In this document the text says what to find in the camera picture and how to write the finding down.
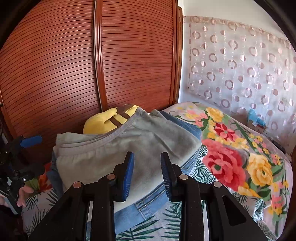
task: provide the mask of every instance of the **wooden wardrobe door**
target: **wooden wardrobe door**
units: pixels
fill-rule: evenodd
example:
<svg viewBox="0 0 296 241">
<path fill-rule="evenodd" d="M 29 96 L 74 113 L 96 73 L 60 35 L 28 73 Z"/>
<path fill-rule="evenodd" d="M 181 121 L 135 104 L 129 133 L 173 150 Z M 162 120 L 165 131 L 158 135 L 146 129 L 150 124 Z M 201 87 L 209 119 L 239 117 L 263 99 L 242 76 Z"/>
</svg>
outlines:
<svg viewBox="0 0 296 241">
<path fill-rule="evenodd" d="M 94 53 L 102 109 L 151 111 L 174 101 L 175 0 L 96 1 Z"/>
<path fill-rule="evenodd" d="M 57 133 L 82 133 L 100 112 L 93 0 L 42 0 L 0 51 L 1 109 L 13 137 L 41 135 L 30 157 L 51 159 Z"/>
</svg>

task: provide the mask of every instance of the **yellow plush toy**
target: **yellow plush toy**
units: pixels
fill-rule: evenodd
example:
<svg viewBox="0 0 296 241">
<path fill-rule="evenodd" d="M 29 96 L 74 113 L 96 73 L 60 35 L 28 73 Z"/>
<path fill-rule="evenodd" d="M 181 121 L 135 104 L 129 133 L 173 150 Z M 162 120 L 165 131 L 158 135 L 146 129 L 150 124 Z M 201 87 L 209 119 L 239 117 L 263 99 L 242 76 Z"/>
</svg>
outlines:
<svg viewBox="0 0 296 241">
<path fill-rule="evenodd" d="M 96 114 L 85 122 L 83 134 L 105 134 L 112 131 L 124 124 L 136 112 L 137 108 L 136 105 L 125 104 Z"/>
</svg>

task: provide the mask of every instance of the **floral bedspread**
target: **floral bedspread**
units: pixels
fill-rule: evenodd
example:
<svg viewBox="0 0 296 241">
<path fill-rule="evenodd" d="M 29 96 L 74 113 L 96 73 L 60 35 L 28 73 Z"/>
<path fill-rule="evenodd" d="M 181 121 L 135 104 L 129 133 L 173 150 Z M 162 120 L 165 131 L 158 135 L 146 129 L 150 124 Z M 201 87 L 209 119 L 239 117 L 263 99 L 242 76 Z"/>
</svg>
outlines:
<svg viewBox="0 0 296 241">
<path fill-rule="evenodd" d="M 202 165 L 230 191 L 270 240 L 281 235 L 292 190 L 292 167 L 286 156 L 265 136 L 218 109 L 185 102 L 165 110 L 202 130 L 208 154 L 197 180 L 210 182 Z"/>
</svg>

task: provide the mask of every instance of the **cardboard box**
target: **cardboard box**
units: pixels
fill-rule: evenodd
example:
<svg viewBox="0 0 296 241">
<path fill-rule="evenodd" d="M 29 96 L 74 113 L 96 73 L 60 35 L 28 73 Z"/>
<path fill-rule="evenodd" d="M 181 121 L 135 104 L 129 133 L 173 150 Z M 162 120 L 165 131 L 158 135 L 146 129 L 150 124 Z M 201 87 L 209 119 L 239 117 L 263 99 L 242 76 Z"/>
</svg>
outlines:
<svg viewBox="0 0 296 241">
<path fill-rule="evenodd" d="M 263 126 L 259 125 L 257 122 L 255 123 L 252 120 L 249 120 L 249 122 L 247 123 L 247 127 L 249 127 L 250 129 L 252 129 L 252 130 L 254 130 L 256 132 L 258 132 L 259 134 L 263 134 L 263 132 L 266 129 L 266 126 L 263 127 Z"/>
</svg>

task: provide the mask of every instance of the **bed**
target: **bed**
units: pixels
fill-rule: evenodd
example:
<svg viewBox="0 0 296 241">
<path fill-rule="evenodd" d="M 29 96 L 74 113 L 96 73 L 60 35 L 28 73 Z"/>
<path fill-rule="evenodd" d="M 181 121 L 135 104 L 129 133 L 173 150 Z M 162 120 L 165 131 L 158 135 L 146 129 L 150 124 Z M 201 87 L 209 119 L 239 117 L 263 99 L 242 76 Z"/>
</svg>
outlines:
<svg viewBox="0 0 296 241">
<path fill-rule="evenodd" d="M 222 182 L 268 239 L 276 240 L 284 229 L 292 191 L 293 175 L 288 158 L 265 136 L 216 108 L 185 102 L 164 111 L 202 130 L 201 148 L 205 157 L 198 159 L 190 175 L 203 183 Z M 32 199 L 27 201 L 29 205 L 22 213 L 28 234 L 57 201 L 52 189 L 39 194 L 37 201 Z M 207 234 L 205 208 L 203 213 Z M 167 202 L 154 216 L 117 234 L 116 238 L 118 241 L 176 240 L 180 221 L 181 204 Z"/>
</svg>

